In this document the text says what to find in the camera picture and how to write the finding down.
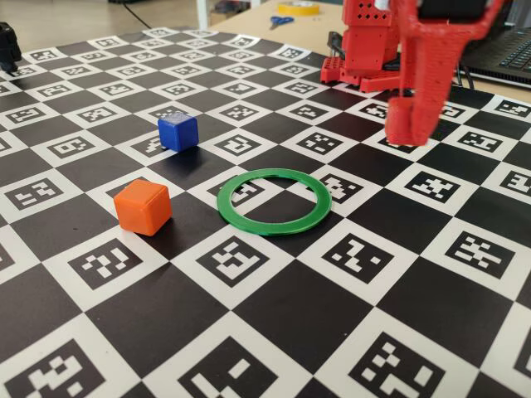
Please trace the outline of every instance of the blue scissors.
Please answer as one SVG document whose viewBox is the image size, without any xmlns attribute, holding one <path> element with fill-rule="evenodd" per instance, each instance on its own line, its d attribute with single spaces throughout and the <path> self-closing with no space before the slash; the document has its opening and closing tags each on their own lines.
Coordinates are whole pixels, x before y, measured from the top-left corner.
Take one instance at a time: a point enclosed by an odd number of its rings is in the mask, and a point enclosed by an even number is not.
<svg viewBox="0 0 531 398">
<path fill-rule="evenodd" d="M 285 23 L 293 22 L 295 19 L 292 17 L 271 17 L 271 25 L 270 30 L 275 29 L 279 25 L 284 25 Z"/>
</svg>

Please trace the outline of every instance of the cable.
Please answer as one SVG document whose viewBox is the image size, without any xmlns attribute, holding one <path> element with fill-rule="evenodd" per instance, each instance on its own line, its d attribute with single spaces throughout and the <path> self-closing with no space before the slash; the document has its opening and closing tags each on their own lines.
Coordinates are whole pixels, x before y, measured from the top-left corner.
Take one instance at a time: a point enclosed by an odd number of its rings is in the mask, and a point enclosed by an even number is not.
<svg viewBox="0 0 531 398">
<path fill-rule="evenodd" d="M 122 4 L 124 5 L 125 9 L 126 9 L 127 11 L 129 11 L 129 12 L 133 15 L 133 17 L 135 17 L 135 18 L 138 19 L 140 22 L 142 22 L 142 24 L 143 24 L 145 27 L 147 27 L 148 29 L 151 29 L 151 26 L 150 26 L 150 25 L 148 25 L 146 22 L 142 21 L 142 19 L 140 19 L 140 17 L 139 17 L 138 15 L 136 15 L 136 14 L 133 12 L 133 10 L 131 10 L 129 7 L 127 7 L 127 4 L 125 4 L 124 2 L 122 2 Z"/>
</svg>

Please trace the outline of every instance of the tape roll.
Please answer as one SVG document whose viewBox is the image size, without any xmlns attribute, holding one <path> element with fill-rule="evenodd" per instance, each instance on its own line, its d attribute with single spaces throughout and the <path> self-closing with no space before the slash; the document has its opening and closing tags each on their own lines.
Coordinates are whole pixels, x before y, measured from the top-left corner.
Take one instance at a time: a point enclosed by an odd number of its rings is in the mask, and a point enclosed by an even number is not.
<svg viewBox="0 0 531 398">
<path fill-rule="evenodd" d="M 319 14 L 319 4 L 314 2 L 282 2 L 279 4 L 279 13 L 284 15 L 315 15 Z"/>
</svg>

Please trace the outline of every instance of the table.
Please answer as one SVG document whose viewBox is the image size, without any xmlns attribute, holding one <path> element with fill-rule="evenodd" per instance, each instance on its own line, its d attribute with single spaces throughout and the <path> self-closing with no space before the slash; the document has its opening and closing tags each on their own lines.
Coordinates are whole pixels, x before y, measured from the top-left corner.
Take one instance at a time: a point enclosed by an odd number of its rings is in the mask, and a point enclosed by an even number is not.
<svg viewBox="0 0 531 398">
<path fill-rule="evenodd" d="M 320 2 L 321 13 L 312 17 L 296 17 L 294 23 L 270 30 L 270 17 L 277 15 L 277 4 L 284 0 L 270 0 L 259 7 L 220 22 L 211 27 L 220 32 L 240 33 L 257 36 L 272 41 L 282 41 L 293 46 L 307 48 L 319 54 L 328 55 L 326 46 L 328 33 L 336 31 L 343 34 L 346 26 L 341 20 L 342 6 Z M 474 78 L 475 88 L 493 94 L 529 101 L 529 89 L 494 83 Z"/>
</svg>

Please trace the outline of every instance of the checkerboard mat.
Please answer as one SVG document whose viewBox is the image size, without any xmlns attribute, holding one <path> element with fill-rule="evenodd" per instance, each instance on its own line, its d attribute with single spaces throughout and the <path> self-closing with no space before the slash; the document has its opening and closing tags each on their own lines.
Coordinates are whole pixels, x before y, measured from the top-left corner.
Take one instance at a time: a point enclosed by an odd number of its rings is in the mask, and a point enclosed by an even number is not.
<svg viewBox="0 0 531 398">
<path fill-rule="evenodd" d="M 0 396 L 531 397 L 531 105 L 453 88 L 429 143 L 390 145 L 391 94 L 322 85 L 323 57 L 166 27 L 32 51 L 0 75 Z M 162 148 L 157 119 L 197 118 Z M 261 237 L 217 213 L 287 167 L 332 211 Z M 168 187 L 123 231 L 112 197 Z M 243 185 L 241 214 L 313 192 Z"/>
</svg>

